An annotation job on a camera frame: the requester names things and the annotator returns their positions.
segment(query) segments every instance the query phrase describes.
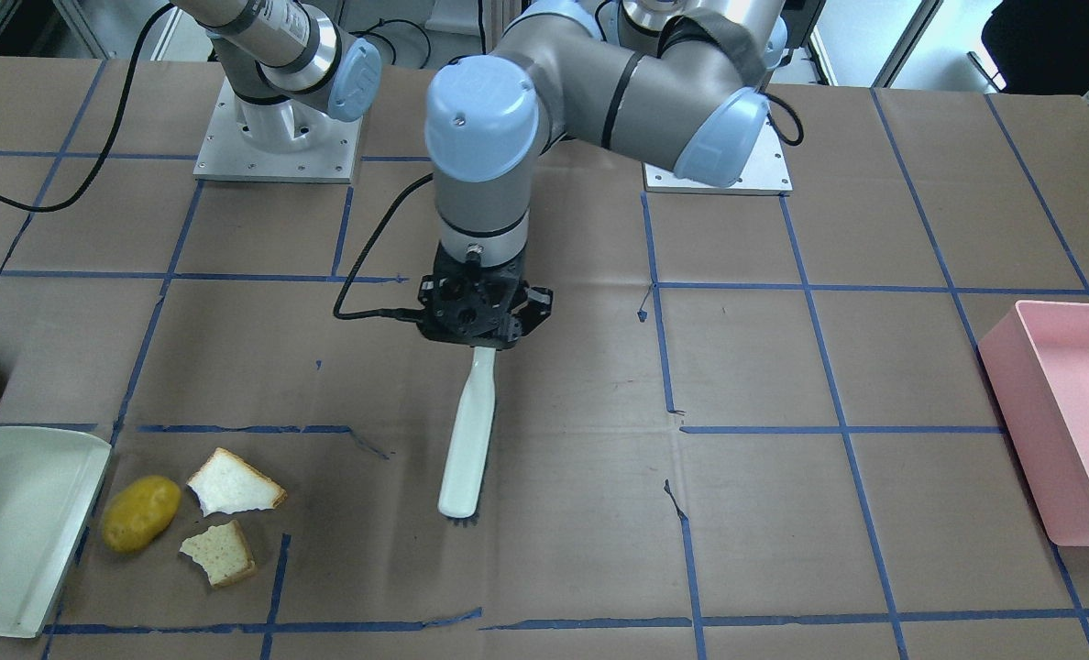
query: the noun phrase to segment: potato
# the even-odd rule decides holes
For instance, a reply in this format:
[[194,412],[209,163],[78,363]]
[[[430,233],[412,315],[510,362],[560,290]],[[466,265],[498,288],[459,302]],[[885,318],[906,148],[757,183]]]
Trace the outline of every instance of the potato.
[[182,489],[158,475],[142,477],[105,505],[101,536],[117,552],[136,552],[162,534],[176,513]]

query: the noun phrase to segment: light blue joint cap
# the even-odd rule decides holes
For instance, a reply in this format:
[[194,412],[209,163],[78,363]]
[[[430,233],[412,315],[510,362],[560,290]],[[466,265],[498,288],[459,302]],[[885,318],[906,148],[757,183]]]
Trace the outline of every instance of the light blue joint cap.
[[785,53],[786,42],[788,42],[788,26],[785,25],[785,19],[776,16],[776,22],[772,26],[772,33],[768,35],[766,54],[763,54],[763,62],[766,62],[767,70],[772,71],[780,63],[780,59]]
[[768,117],[767,97],[743,87],[695,131],[675,161],[675,176],[719,188],[736,183]]
[[490,181],[518,166],[539,122],[527,72],[493,54],[441,68],[426,93],[427,150],[460,181]]
[[357,121],[374,105],[381,85],[381,53],[364,38],[348,46],[328,91],[328,117]]
[[598,21],[577,0],[536,0],[515,21],[507,24],[506,29],[503,32],[512,29],[512,26],[518,24],[518,22],[536,14],[556,14],[558,16],[573,19],[589,32],[589,37],[596,38],[598,41],[602,40],[602,30],[598,29]]

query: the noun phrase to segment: pink bin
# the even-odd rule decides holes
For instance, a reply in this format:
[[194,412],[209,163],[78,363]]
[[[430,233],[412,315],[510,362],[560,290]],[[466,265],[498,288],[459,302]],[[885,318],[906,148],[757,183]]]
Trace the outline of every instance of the pink bin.
[[1089,547],[1089,304],[1019,301],[980,350],[1047,534]]

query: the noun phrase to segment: piece of bread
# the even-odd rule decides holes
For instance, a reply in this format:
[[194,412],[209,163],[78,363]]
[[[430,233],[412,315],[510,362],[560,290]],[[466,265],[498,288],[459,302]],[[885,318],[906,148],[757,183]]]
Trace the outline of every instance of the piece of bread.
[[210,454],[187,486],[198,496],[204,517],[217,511],[276,509],[287,497],[279,484],[223,448]]
[[204,534],[182,541],[179,552],[193,559],[206,572],[213,588],[225,588],[244,577],[254,576],[255,558],[247,547],[238,521],[215,525]]

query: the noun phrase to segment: white plate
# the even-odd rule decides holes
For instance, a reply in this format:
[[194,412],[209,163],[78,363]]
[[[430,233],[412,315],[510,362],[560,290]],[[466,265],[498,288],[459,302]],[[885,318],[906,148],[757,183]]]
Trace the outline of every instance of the white plate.
[[105,477],[109,443],[0,426],[0,635],[38,635]]

